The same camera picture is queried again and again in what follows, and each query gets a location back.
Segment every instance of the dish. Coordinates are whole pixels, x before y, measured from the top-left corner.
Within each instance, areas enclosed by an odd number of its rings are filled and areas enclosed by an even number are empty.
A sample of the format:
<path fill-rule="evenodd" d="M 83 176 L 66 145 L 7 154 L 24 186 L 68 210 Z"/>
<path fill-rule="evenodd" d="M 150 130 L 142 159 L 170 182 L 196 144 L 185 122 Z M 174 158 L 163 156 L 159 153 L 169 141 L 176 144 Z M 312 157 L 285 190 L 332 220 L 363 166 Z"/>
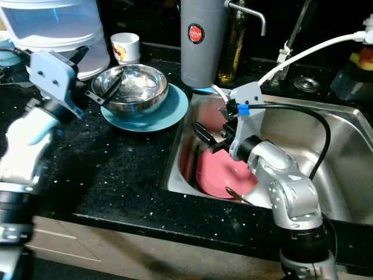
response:
<path fill-rule="evenodd" d="M 136 118 L 119 118 L 104 107 L 101 107 L 101 112 L 109 123 L 123 130 L 136 132 L 163 130 L 181 120 L 187 112 L 189 104 L 187 96 L 180 88 L 170 83 L 168 85 L 168 95 L 154 113 Z"/>
<path fill-rule="evenodd" d="M 216 153 L 204 150 L 200 154 L 196 168 L 196 182 L 205 193 L 219 198 L 233 198 L 227 193 L 226 187 L 243 195 L 250 192 L 257 184 L 247 164 L 232 160 L 225 150 Z"/>

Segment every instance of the blue cable tie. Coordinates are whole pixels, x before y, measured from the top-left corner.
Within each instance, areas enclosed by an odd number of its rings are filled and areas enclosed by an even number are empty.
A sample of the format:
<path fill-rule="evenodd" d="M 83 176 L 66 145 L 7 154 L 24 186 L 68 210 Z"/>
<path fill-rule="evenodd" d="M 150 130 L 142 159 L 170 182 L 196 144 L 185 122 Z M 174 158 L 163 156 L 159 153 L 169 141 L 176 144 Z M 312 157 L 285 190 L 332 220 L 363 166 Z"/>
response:
<path fill-rule="evenodd" d="M 248 104 L 238 104 L 237 109 L 239 115 L 250 116 L 250 106 Z"/>

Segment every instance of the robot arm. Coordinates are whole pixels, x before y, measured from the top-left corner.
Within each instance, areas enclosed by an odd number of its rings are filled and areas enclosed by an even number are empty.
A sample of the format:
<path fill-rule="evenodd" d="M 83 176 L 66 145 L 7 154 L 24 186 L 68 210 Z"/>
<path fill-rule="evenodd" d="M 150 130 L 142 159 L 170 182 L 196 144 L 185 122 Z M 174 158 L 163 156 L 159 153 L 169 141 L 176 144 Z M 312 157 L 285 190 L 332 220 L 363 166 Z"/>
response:
<path fill-rule="evenodd" d="M 290 279 L 337 280 L 333 254 L 326 244 L 326 230 L 316 188 L 298 168 L 297 161 L 269 141 L 261 140 L 265 109 L 250 109 L 248 104 L 264 104 L 256 82 L 234 89 L 230 93 L 224 116 L 226 140 L 211 141 L 200 137 L 212 152 L 225 149 L 233 160 L 243 160 L 267 191 L 273 219 L 280 233 L 280 261 Z M 201 124 L 192 124 L 200 136 Z"/>
<path fill-rule="evenodd" d="M 30 80 L 46 100 L 31 101 L 25 115 L 6 133 L 8 147 L 0 160 L 1 280 L 32 279 L 33 254 L 24 244 L 33 232 L 34 200 L 40 192 L 44 163 L 60 126 L 83 115 L 72 101 L 74 93 L 85 90 L 77 82 L 74 63 L 56 53 L 40 52 L 31 55 L 30 65 Z"/>

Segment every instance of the faucet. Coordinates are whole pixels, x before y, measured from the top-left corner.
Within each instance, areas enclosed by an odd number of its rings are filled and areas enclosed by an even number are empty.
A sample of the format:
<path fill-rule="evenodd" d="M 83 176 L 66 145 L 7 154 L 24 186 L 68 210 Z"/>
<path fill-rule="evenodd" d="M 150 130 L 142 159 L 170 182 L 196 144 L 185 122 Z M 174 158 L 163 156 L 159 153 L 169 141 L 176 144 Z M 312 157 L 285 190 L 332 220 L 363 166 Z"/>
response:
<path fill-rule="evenodd" d="M 299 14 L 299 17 L 297 19 L 297 22 L 295 23 L 293 31 L 291 32 L 289 39 L 285 42 L 284 48 L 282 48 L 280 50 L 279 56 L 277 58 L 277 65 L 281 64 L 282 62 L 284 62 L 285 60 L 287 60 L 288 58 L 291 57 L 291 51 L 292 51 L 291 47 L 293 46 L 295 37 L 297 36 L 297 34 L 299 33 L 299 31 L 302 27 L 302 22 L 303 22 L 304 16 L 305 16 L 311 2 L 312 2 L 312 0 L 305 0 L 304 1 L 301 13 Z M 287 67 L 283 68 L 281 71 L 277 72 L 273 76 L 273 78 L 270 80 L 270 83 L 272 85 L 279 85 L 280 80 L 285 80 L 288 68 L 289 68 L 289 66 L 287 66 Z"/>
<path fill-rule="evenodd" d="M 242 12 L 249 13 L 250 15 L 253 15 L 253 16 L 256 16 L 256 17 L 260 18 L 260 20 L 262 22 L 261 36 L 264 36 L 266 34 L 267 23 L 266 23 L 266 19 L 265 19 L 264 15 L 262 13 L 259 13 L 255 10 L 252 10 L 252 9 L 237 5 L 235 3 L 232 3 L 232 0 L 226 0 L 224 2 L 224 6 L 226 8 L 237 9 L 237 10 L 240 10 Z"/>

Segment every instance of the pink plate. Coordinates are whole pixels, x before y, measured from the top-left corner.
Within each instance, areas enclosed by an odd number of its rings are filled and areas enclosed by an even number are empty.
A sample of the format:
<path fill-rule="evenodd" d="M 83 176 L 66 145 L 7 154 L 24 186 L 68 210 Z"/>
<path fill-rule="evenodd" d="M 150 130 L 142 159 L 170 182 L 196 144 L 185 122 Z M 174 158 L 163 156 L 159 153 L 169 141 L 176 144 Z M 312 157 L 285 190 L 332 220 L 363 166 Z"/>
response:
<path fill-rule="evenodd" d="M 225 150 L 214 154 L 209 150 L 201 153 L 197 162 L 196 181 L 205 193 L 220 198 L 232 198 L 226 187 L 243 195 L 257 183 L 247 164 L 232 160 Z"/>

